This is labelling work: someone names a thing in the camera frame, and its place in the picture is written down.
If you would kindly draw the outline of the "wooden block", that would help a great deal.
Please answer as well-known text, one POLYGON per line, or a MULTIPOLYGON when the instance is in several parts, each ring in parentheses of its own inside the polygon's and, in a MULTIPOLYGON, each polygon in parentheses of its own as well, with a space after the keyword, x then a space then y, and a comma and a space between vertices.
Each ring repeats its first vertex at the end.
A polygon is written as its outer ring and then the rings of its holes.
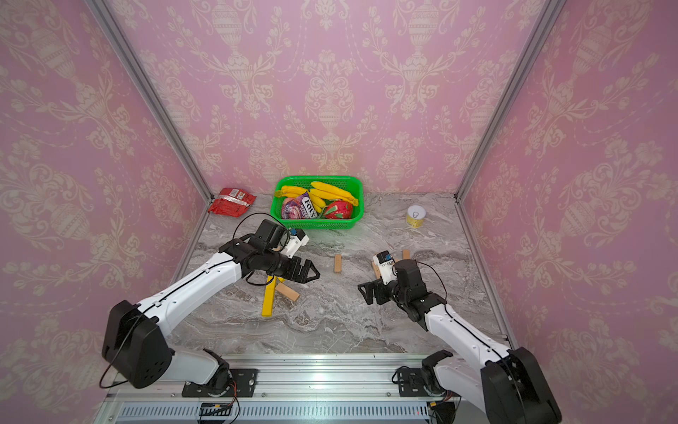
POLYGON ((297 291, 294 291, 284 283, 278 283, 275 290, 292 302, 296 302, 300 297, 297 291))

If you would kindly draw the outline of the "wooden block one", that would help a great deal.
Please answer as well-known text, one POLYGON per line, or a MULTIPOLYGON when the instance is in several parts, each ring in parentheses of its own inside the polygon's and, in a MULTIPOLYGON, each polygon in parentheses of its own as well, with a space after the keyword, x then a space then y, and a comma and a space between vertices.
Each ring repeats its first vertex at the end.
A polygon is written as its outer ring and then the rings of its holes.
POLYGON ((343 270, 343 258, 340 254, 336 254, 334 260, 334 272, 337 274, 341 274, 342 270, 343 270))

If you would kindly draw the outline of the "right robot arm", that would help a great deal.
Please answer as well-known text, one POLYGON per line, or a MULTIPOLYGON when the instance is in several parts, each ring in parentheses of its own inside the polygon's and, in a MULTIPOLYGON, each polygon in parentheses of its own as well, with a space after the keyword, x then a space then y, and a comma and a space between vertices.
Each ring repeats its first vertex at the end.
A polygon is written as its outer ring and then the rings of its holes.
POLYGON ((434 394, 454 392, 491 423, 560 423, 563 414, 536 357, 505 346, 462 318, 445 298, 427 289, 420 262, 376 254, 379 277, 360 284, 368 305, 393 302, 448 347, 422 360, 420 373, 434 394))

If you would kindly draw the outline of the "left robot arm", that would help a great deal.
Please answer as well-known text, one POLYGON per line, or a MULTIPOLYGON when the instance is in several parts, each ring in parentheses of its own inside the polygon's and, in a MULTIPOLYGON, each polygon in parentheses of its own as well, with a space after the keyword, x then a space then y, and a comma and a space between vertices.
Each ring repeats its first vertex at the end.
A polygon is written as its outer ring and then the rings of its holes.
POLYGON ((195 309, 257 271, 306 284, 320 277, 297 252, 309 242, 301 229, 265 219, 256 232, 234 237, 197 270, 144 300, 123 300, 109 312, 102 358, 136 389, 185 382, 210 397, 230 396, 237 384, 230 364, 209 349, 172 348, 167 337, 195 309))

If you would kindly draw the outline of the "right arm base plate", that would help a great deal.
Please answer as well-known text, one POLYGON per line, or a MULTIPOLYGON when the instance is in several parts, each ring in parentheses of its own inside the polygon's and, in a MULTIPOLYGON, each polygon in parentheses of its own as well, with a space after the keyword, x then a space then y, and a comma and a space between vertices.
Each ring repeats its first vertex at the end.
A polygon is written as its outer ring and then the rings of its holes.
POLYGON ((434 376, 426 369, 412 369, 402 366, 395 370, 391 382, 398 388, 401 398, 433 397, 443 401, 456 397, 453 390, 445 390, 434 381, 434 376))

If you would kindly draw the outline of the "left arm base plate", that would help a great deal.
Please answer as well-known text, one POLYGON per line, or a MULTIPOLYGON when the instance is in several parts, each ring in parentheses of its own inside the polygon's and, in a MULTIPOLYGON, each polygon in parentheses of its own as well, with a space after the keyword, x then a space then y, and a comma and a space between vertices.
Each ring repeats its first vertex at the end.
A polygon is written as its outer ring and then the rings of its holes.
POLYGON ((217 371, 208 383, 188 382, 182 390, 183 398, 244 398, 254 396, 258 383, 258 369, 230 369, 217 371))

